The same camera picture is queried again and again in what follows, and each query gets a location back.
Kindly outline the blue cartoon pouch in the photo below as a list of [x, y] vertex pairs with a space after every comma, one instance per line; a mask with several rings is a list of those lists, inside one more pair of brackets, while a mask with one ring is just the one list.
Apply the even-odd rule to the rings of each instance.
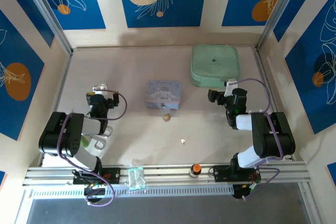
[[149, 80], [146, 88], [146, 106], [150, 109], [180, 108], [182, 83], [179, 81]]

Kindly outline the small brass padlock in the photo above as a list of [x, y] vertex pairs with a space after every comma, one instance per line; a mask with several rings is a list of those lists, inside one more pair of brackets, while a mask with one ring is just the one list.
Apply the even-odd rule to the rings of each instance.
[[170, 110], [171, 109], [167, 107], [165, 103], [161, 103], [160, 111], [165, 122], [168, 122], [171, 119]]

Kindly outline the white looped plastic object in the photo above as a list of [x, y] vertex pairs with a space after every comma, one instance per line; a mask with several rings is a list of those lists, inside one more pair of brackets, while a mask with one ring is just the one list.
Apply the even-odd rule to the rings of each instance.
[[107, 145], [107, 139], [112, 135], [113, 127], [107, 126], [105, 132], [102, 135], [98, 133], [90, 133], [88, 136], [93, 142], [93, 148], [98, 151], [103, 151]]

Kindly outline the mint green zip case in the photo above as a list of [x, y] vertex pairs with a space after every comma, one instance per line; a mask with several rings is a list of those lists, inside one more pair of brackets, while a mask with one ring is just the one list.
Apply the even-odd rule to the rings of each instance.
[[196, 45], [192, 49], [190, 82], [197, 87], [223, 88], [229, 79], [240, 77], [240, 62], [235, 47]]

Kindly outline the large blue poster white leaves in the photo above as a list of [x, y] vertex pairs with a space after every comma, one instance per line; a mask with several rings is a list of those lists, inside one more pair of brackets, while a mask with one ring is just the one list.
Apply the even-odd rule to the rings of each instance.
[[336, 123], [336, 0], [327, 0], [285, 57], [314, 133]]

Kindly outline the orange emergency button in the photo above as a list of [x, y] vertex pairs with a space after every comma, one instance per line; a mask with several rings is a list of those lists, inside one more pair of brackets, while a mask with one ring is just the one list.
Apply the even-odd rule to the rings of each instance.
[[202, 167], [200, 164], [193, 164], [189, 170], [189, 175], [193, 178], [198, 177], [202, 172]]

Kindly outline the clear plastic bag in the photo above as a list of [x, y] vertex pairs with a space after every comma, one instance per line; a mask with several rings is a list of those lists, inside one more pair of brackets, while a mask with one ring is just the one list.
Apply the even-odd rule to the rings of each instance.
[[128, 186], [130, 190], [140, 190], [146, 187], [143, 167], [128, 169]]

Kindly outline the large blue poster orange oval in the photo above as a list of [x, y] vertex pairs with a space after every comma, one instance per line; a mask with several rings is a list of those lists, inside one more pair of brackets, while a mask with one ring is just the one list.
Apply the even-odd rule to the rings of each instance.
[[0, 133], [18, 140], [44, 62], [0, 10]]

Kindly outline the aluminium table edge rail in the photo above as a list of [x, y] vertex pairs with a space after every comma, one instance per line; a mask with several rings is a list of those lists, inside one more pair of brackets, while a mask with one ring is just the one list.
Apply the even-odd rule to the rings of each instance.
[[266, 161], [292, 158], [296, 144], [289, 123], [285, 114], [280, 111], [260, 53], [253, 49], [253, 55], [258, 70], [258, 78], [253, 85], [256, 110], [252, 122], [254, 150]]
[[38, 84], [38, 105], [42, 113], [39, 117], [40, 122], [38, 123], [39, 133], [36, 133], [38, 143], [52, 113], [58, 111], [71, 64], [71, 57], [72, 55], [56, 54], [50, 58], [50, 61], [46, 63], [43, 70], [43, 76]]

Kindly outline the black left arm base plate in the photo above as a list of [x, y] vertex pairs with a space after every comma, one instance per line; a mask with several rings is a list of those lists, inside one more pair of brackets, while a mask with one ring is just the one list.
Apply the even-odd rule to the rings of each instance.
[[[91, 185], [91, 184], [105, 184], [104, 181], [93, 176], [87, 172], [73, 169], [72, 174], [74, 185]], [[118, 184], [120, 180], [120, 168], [102, 168], [98, 171], [98, 174], [107, 180], [110, 184]]]

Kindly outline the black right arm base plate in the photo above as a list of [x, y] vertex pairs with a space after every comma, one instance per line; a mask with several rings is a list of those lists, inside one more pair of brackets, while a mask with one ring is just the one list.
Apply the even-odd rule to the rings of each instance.
[[257, 182], [261, 180], [259, 170], [253, 168], [240, 168], [229, 165], [213, 166], [216, 182]]

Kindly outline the aluminium frame rail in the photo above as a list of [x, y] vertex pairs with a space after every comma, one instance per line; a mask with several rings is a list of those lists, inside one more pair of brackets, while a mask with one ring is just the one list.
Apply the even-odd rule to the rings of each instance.
[[[214, 184], [215, 179], [208, 173], [213, 164], [202, 164], [202, 172], [198, 177], [191, 177], [191, 165], [145, 165], [144, 180], [148, 186], [206, 185]], [[264, 183], [276, 173], [279, 174], [272, 183], [311, 182], [311, 177], [304, 162], [278, 161], [259, 167], [261, 181]], [[71, 167], [31, 167], [27, 170], [23, 186], [64, 186], [71, 185], [73, 174]]]

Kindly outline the aluminium corner post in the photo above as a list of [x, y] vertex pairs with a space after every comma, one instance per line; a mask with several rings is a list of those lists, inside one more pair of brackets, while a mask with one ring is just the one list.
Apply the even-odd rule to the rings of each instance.
[[68, 57], [72, 56], [73, 49], [70, 42], [68, 41], [57, 17], [55, 16], [52, 8], [50, 7], [47, 0], [33, 0], [40, 13], [42, 14], [44, 20], [54, 33], [55, 37], [58, 39], [63, 50], [66, 52]]
[[278, 0], [275, 4], [273, 11], [271, 12], [269, 19], [267, 20], [264, 30], [261, 33], [261, 37], [255, 46], [257, 52], [260, 52], [262, 46], [266, 43], [269, 35], [272, 33], [284, 10], [286, 9], [290, 0]]

